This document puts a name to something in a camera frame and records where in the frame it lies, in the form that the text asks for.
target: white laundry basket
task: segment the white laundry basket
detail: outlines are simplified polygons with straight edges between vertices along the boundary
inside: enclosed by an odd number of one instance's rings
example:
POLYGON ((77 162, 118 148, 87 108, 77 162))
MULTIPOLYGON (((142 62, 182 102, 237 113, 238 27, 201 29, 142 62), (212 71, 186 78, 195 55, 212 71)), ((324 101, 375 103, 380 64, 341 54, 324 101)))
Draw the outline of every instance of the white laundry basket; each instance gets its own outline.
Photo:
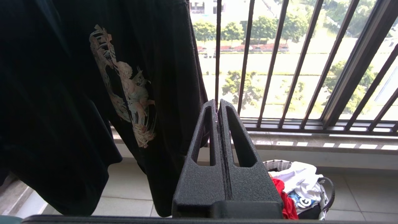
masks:
MULTIPOLYGON (((286 161, 286 160, 269 160, 263 162, 265 168, 268 171, 275 170, 276 171, 282 171, 289 169, 290 166, 292 165, 292 162, 286 161)), ((321 185, 321 201, 319 202, 320 208, 321 208, 321 213, 319 214, 319 220, 325 220, 326 214, 329 211, 330 207, 332 206, 334 202, 334 197, 335 197, 335 190, 334 190, 334 184, 333 182, 327 178, 327 177, 321 177, 318 179, 318 182, 321 185), (323 187, 323 184, 325 182, 328 182, 331 186, 332 194, 330 199, 326 196, 326 191, 325 188, 323 187)))

